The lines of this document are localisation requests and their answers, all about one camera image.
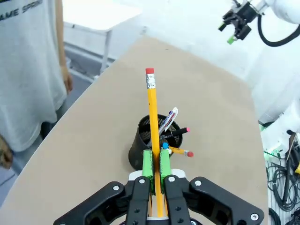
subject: blue pen cap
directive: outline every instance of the blue pen cap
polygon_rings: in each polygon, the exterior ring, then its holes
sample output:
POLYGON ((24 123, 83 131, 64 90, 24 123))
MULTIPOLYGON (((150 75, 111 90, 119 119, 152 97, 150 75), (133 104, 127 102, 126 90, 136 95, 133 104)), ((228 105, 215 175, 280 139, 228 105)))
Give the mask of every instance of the blue pen cap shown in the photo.
POLYGON ((169 148, 168 143, 164 142, 164 143, 163 143, 163 149, 168 149, 168 148, 169 148))

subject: green gripper pad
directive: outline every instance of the green gripper pad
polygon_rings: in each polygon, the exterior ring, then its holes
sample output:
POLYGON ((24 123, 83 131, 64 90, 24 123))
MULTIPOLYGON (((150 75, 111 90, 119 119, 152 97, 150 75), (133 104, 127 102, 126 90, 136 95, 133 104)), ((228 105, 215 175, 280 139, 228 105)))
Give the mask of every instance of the green gripper pad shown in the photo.
POLYGON ((168 149, 162 149, 160 151, 160 183, 162 191, 164 192, 164 179, 166 176, 171 175, 170 156, 168 149))
POLYGON ((152 151, 144 150, 142 159, 142 176, 151 181, 151 192, 154 193, 152 151))

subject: screw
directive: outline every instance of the screw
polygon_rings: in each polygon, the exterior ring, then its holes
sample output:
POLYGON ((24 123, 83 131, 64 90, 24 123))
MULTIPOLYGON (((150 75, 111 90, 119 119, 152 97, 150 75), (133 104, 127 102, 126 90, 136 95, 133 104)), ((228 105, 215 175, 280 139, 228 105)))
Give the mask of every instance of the screw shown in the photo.
POLYGON ((113 186, 113 190, 115 190, 115 191, 117 191, 117 190, 119 190, 120 188, 119 188, 119 186, 118 185, 116 185, 116 186, 113 186))
POLYGON ((196 184, 196 186, 202 185, 201 181, 199 181, 199 180, 196 180, 196 181, 195 181, 195 184, 196 184))
POLYGON ((253 221, 257 221, 258 218, 259 218, 259 216, 258 216, 256 213, 253 213, 253 214, 251 215, 251 219, 252 219, 253 221))
POLYGON ((174 177, 169 177, 168 179, 170 182, 174 182, 175 181, 175 178, 174 177))

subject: white table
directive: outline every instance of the white table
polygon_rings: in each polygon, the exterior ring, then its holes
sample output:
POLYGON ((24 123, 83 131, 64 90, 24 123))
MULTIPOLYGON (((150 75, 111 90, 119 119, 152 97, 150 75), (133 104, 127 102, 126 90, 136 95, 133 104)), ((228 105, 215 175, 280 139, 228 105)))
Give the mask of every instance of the white table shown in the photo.
POLYGON ((141 14, 141 9, 108 0, 63 0, 64 25, 90 32, 105 33, 100 74, 107 67, 109 45, 114 27, 141 14))

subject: gray t-shirt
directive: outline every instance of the gray t-shirt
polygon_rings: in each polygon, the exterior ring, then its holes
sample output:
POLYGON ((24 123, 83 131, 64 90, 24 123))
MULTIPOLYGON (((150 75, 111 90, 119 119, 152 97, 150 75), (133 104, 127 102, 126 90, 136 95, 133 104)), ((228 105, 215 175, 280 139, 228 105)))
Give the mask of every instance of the gray t-shirt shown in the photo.
POLYGON ((30 147, 66 96, 55 0, 0 0, 0 134, 11 149, 30 147))

